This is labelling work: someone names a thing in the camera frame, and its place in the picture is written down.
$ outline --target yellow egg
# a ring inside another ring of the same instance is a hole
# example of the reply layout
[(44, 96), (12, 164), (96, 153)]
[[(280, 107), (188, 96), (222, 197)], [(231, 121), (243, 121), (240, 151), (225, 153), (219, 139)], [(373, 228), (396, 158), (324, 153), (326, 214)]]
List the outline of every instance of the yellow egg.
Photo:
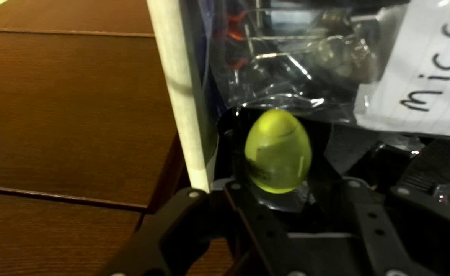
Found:
[(286, 110), (266, 110), (245, 142), (251, 181), (268, 193), (288, 193), (304, 179), (312, 150), (301, 122)]

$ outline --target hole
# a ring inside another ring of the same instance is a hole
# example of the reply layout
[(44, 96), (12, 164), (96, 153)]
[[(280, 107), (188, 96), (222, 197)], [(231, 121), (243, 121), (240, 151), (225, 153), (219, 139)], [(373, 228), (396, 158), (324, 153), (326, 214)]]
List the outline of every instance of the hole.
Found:
[(266, 236), (269, 237), (269, 239), (272, 239), (274, 236), (275, 236), (275, 233), (274, 231), (266, 231)]
[(378, 234), (378, 236), (384, 236), (384, 230), (381, 230), (381, 228), (375, 228), (375, 234)]
[(153, 268), (153, 269), (145, 271), (144, 276), (165, 276), (165, 273), (162, 269)]

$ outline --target white paper label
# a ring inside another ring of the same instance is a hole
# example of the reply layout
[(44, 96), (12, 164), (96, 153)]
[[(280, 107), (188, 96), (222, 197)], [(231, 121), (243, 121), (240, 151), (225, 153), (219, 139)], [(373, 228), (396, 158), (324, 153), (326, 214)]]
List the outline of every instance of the white paper label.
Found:
[(412, 0), (378, 84), (361, 85), (359, 125), (450, 136), (450, 0)]

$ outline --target bolt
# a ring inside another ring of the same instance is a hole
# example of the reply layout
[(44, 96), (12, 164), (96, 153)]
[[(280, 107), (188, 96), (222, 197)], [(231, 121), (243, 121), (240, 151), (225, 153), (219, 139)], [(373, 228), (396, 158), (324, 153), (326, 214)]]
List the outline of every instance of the bolt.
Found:
[(288, 276), (306, 276), (306, 273), (304, 271), (294, 269), (294, 271), (289, 271)]
[(408, 276), (408, 274), (399, 269), (389, 269), (386, 276)]
[(361, 187), (361, 184), (356, 182), (356, 181), (349, 181), (347, 185), (349, 185), (349, 187)]
[(408, 190), (408, 188), (396, 188), (396, 191), (398, 191), (399, 194), (410, 194), (410, 190)]
[(242, 185), (239, 184), (239, 182), (234, 182), (234, 184), (231, 184), (229, 185), (232, 190), (240, 190), (242, 188)]
[(190, 197), (199, 197), (199, 191), (193, 190), (188, 193)]

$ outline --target clear plastic bag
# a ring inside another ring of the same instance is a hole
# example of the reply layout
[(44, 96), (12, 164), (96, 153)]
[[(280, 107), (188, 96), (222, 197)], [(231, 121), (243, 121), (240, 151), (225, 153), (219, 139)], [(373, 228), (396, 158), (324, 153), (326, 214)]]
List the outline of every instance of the clear plastic bag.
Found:
[(356, 90), (381, 78), (407, 4), (315, 3), (214, 4), (209, 62), (226, 107), (355, 124)]

